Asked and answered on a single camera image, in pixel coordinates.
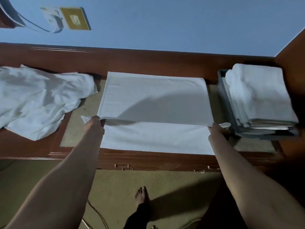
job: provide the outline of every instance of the hand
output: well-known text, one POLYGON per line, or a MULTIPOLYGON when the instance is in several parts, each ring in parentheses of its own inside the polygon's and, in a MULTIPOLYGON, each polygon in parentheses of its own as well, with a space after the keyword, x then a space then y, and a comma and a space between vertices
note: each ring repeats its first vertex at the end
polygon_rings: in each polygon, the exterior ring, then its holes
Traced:
POLYGON ((212 127, 208 127, 211 135, 209 135, 209 142, 217 141, 219 137, 225 137, 225 139, 229 139, 231 136, 231 133, 229 130, 222 128, 217 123, 213 123, 212 127))
POLYGON ((105 120, 99 120, 99 116, 93 116, 91 119, 84 124, 84 129, 87 131, 90 128, 96 128, 98 130, 102 130, 103 134, 105 132, 104 130, 105 120))

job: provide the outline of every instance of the black pants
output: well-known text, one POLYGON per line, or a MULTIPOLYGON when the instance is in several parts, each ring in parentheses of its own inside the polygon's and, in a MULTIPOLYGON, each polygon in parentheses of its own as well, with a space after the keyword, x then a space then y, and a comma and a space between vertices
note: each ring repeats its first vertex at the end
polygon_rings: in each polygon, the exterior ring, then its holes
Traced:
POLYGON ((151 209, 148 203, 141 203, 137 211, 129 216, 124 229, 146 229, 151 215, 151 209))

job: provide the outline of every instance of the stack of folded cloth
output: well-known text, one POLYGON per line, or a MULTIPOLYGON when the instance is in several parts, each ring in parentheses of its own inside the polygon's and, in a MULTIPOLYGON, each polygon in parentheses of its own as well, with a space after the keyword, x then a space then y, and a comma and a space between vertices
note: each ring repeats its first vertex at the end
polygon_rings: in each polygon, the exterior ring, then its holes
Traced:
POLYGON ((223 82, 242 133, 273 134, 299 122, 281 68, 235 64, 223 82))

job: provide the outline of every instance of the gray plastic basket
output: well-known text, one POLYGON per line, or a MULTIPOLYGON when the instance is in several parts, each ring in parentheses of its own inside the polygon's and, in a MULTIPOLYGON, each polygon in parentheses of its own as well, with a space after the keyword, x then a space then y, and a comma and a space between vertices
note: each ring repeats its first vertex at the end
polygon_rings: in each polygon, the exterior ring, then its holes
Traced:
POLYGON ((222 104, 224 109, 227 112, 227 116, 229 118, 229 121, 231 123, 230 131, 234 133, 237 136, 240 137, 246 137, 246 138, 256 138, 260 140, 280 140, 280 139, 287 139, 289 137, 298 137, 299 131, 296 127, 291 128, 290 130, 277 130, 274 134, 269 135, 253 135, 253 134, 244 134, 242 131, 240 131, 233 110, 231 108, 231 104, 229 101, 229 97, 227 95, 227 92, 224 87, 224 83, 222 80, 222 77, 226 76, 228 69, 221 69, 217 72, 218 74, 218 93, 222 100, 222 104))

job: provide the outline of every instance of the beige desk inlay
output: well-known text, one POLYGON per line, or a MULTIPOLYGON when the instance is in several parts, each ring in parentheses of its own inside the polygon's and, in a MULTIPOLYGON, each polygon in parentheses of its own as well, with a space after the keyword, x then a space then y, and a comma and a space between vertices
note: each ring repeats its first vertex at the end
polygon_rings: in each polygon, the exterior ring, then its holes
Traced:
MULTIPOLYGON (((97 114, 99 104, 102 99, 106 80, 101 80, 97 86, 99 92, 90 96, 80 104, 80 107, 72 112, 71 118, 68 122, 65 134, 61 141, 61 147, 74 147, 81 140, 84 131, 82 125, 84 124, 81 116, 94 116, 97 114)), ((221 109, 220 99, 217 93, 216 85, 208 85, 208 92, 210 97, 210 105, 213 113, 213 118, 216 123, 224 123, 225 117, 221 109)), ((235 145, 237 151, 251 151, 251 152, 271 152, 276 153, 271 141, 241 138, 235 145)))

